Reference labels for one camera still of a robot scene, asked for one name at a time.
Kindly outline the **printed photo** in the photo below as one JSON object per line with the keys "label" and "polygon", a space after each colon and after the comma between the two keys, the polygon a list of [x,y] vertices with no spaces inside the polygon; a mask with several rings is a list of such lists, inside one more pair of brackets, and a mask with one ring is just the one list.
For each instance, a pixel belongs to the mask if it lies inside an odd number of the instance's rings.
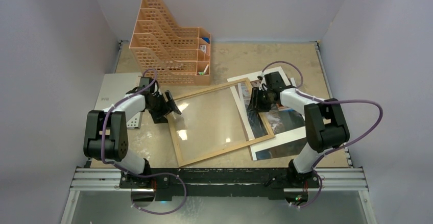
{"label": "printed photo", "polygon": [[[235,86],[235,95],[244,102],[244,109],[247,110],[250,103],[250,92],[245,82]],[[243,122],[248,139],[255,139],[267,135],[263,120],[259,114],[253,111],[242,112],[246,115]],[[265,113],[268,123],[275,135],[273,140],[251,145],[249,151],[253,161],[267,160],[294,156],[299,154],[307,141],[305,138],[304,117],[289,107],[272,105],[271,110]]]}

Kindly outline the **white photo mat board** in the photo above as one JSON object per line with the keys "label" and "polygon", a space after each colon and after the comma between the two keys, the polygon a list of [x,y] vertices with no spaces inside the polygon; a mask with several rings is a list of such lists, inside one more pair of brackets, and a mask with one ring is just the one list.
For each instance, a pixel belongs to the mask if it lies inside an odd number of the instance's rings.
{"label": "white photo mat board", "polygon": [[292,108],[274,105],[270,112],[264,113],[264,119],[260,114],[248,112],[247,106],[250,102],[250,91],[247,83],[241,82],[230,88],[240,117],[244,124],[248,139],[257,139],[266,134],[265,123],[271,126],[275,137],[264,142],[250,146],[252,151],[261,151],[279,145],[289,145],[305,138],[304,117]]}

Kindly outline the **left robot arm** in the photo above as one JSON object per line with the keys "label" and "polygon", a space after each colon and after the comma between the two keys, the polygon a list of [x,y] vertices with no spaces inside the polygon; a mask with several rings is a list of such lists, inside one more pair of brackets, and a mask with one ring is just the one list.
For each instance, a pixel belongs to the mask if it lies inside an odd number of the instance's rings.
{"label": "left robot arm", "polygon": [[127,121],[148,111],[155,124],[167,123],[170,113],[181,114],[170,91],[161,92],[157,80],[142,77],[139,85],[115,104],[87,114],[83,152],[132,176],[140,188],[152,182],[150,164],[129,149]]}

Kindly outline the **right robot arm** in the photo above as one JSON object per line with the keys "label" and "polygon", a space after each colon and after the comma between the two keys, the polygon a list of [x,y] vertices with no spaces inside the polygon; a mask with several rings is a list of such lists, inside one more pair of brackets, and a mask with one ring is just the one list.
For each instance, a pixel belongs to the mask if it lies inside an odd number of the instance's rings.
{"label": "right robot arm", "polygon": [[318,99],[287,85],[280,73],[262,73],[260,85],[253,87],[249,111],[269,112],[273,105],[286,106],[304,116],[306,145],[292,159],[286,179],[294,187],[310,178],[315,165],[332,149],[337,149],[350,138],[349,129],[337,99]]}

